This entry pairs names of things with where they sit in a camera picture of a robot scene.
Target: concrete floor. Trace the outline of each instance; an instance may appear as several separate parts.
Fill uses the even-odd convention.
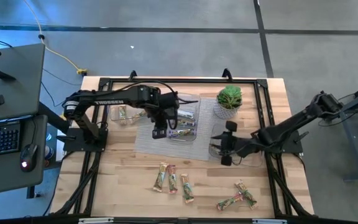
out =
[[[252,0],[32,0],[41,23],[53,26],[258,28]],[[358,0],[260,0],[266,29],[358,30]],[[21,0],[0,0],[0,25],[34,25]],[[36,31],[0,30],[13,46],[38,43]],[[169,32],[45,32],[48,44],[89,75],[209,76],[229,68],[235,77],[267,77],[259,34]],[[358,35],[267,35],[274,77],[284,78],[293,113],[325,90],[337,98],[358,90]],[[66,61],[45,54],[44,67],[72,83],[81,77]],[[47,75],[56,102],[78,89]],[[42,90],[41,101],[53,108]],[[61,113],[61,107],[53,108]],[[358,221],[358,182],[342,177],[357,171],[341,125],[317,121],[302,131],[305,164],[315,213]],[[45,198],[25,199],[25,189],[0,194],[0,218],[41,215],[58,170],[45,171],[37,189]]]

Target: succulent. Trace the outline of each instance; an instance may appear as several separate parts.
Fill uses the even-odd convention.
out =
[[[238,86],[228,85],[218,95],[218,103],[226,109],[241,106],[241,89]]]

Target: wooden tabletop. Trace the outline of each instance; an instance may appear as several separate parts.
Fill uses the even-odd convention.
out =
[[[97,90],[99,78],[84,77],[82,89]],[[281,78],[267,80],[275,122],[280,123],[291,116],[284,81]],[[127,83],[116,83],[113,88],[124,85]],[[157,86],[162,92],[168,91],[164,86],[155,83],[146,83],[146,85]],[[170,83],[169,85],[180,93],[198,94],[202,98],[215,98],[219,90],[225,86],[224,83]],[[250,84],[237,86],[242,88],[243,105],[232,120],[238,123],[236,136],[245,138],[260,128],[259,119],[253,86]],[[265,109],[262,90],[260,94]],[[92,117],[92,113],[93,108],[86,112],[89,118]],[[137,153],[134,152],[136,125],[122,127],[115,121],[108,119],[108,122],[109,136],[99,167],[92,209],[93,217],[268,218],[274,216],[266,165],[264,160],[260,165],[258,154],[247,156],[243,159],[242,165],[226,167],[220,162]],[[75,152],[63,161],[51,212],[61,208],[76,189],[83,158],[84,152]],[[177,175],[188,174],[195,196],[194,202],[185,203],[181,187],[176,194],[169,194],[167,178],[164,180],[162,193],[152,189],[161,162],[176,165]],[[291,154],[284,154],[283,163],[288,187],[302,206],[313,213],[301,162]],[[240,179],[258,201],[259,207],[251,210],[243,201],[219,212],[216,203],[233,196],[236,193],[234,183]],[[88,187],[85,192],[82,209],[86,204]],[[278,190],[278,197],[280,208],[284,211],[280,190]]]

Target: woven mat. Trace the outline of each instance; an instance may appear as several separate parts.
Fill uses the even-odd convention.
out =
[[[169,138],[152,139],[150,134],[154,124],[140,125],[137,129],[135,152],[173,156],[185,159],[208,161],[211,133],[214,125],[224,125],[226,120],[219,119],[213,111],[215,99],[202,98],[198,115],[197,137],[191,142],[175,141]]]

